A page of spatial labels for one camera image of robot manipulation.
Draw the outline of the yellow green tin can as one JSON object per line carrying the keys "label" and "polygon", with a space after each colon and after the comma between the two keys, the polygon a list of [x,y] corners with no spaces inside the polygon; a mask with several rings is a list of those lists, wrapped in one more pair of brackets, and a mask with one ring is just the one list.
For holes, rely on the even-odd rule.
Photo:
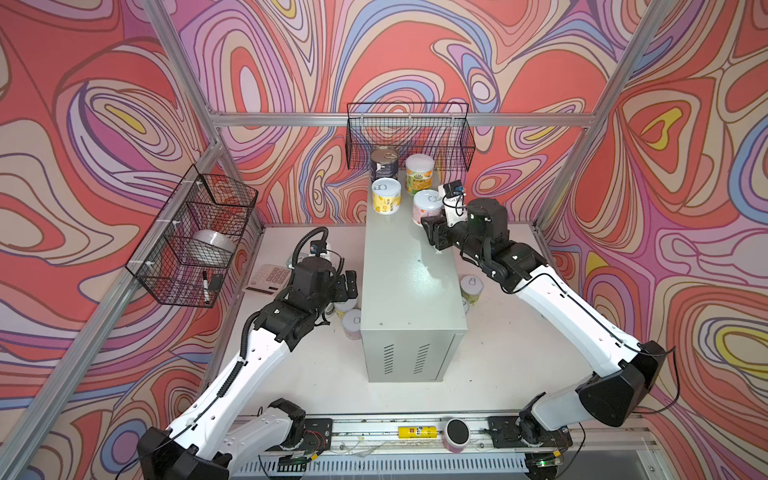
{"label": "yellow green tin can", "polygon": [[465,275],[460,279],[460,289],[462,297],[470,305],[474,305],[484,291],[484,283],[475,275]]}

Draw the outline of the pink labelled tin can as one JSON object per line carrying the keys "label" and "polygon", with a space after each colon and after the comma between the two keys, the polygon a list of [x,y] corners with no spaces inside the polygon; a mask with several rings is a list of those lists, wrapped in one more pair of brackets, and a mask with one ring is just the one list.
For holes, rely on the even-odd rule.
{"label": "pink labelled tin can", "polygon": [[439,216],[442,210],[443,203],[436,190],[421,190],[413,197],[412,219],[418,226],[422,224],[423,218]]}

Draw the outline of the green orange labelled can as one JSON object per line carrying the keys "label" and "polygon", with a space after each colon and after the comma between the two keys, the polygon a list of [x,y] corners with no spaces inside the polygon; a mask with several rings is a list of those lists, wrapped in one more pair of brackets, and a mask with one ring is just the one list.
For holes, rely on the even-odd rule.
{"label": "green orange labelled can", "polygon": [[427,154],[412,154],[405,161],[406,190],[415,195],[428,190],[433,184],[435,160]]}

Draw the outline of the yellow labelled tin can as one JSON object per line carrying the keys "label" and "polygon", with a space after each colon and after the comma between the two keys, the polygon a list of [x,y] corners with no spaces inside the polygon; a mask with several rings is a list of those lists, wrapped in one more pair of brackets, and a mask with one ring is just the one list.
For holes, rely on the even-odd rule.
{"label": "yellow labelled tin can", "polygon": [[373,210],[381,215],[395,214],[401,205],[402,187],[393,178],[377,179],[372,184]]}

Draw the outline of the blue labelled tin can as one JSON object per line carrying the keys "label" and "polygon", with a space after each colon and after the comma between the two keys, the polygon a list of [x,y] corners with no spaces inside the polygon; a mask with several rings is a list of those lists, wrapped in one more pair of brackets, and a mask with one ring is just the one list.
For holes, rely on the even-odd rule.
{"label": "blue labelled tin can", "polygon": [[398,151],[392,147],[375,147],[370,155],[371,181],[383,178],[397,179],[399,158]]}

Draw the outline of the white labelled tin can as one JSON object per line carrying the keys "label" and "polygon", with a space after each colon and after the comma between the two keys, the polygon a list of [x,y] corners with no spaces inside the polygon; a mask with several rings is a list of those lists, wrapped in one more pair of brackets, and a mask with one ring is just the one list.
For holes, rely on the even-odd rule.
{"label": "white labelled tin can", "polygon": [[356,299],[348,299],[343,302],[334,303],[334,311],[340,319],[342,319],[349,311],[354,310],[356,308],[357,308]]}

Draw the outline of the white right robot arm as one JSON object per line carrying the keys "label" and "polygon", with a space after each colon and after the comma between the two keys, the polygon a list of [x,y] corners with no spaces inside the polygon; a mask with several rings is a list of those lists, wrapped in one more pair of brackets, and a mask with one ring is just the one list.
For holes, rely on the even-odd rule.
{"label": "white right robot arm", "polygon": [[570,424],[597,420],[620,427],[652,389],[668,351],[655,341],[640,342],[609,322],[577,295],[533,247],[511,239],[505,209],[480,198],[450,222],[440,214],[421,225],[438,251],[454,247],[501,290],[533,307],[563,334],[592,368],[580,383],[542,393],[519,413],[522,442],[538,446]]}

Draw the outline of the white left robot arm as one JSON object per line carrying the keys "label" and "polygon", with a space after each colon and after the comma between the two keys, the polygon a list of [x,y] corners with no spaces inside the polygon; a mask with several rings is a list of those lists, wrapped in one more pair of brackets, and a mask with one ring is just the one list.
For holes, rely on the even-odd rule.
{"label": "white left robot arm", "polygon": [[165,429],[140,438],[137,456],[146,479],[228,479],[267,450],[298,447],[306,413],[284,398],[256,419],[234,425],[275,367],[316,327],[329,305],[359,295],[357,273],[320,256],[294,265],[284,290],[244,324],[240,348],[201,396]]}

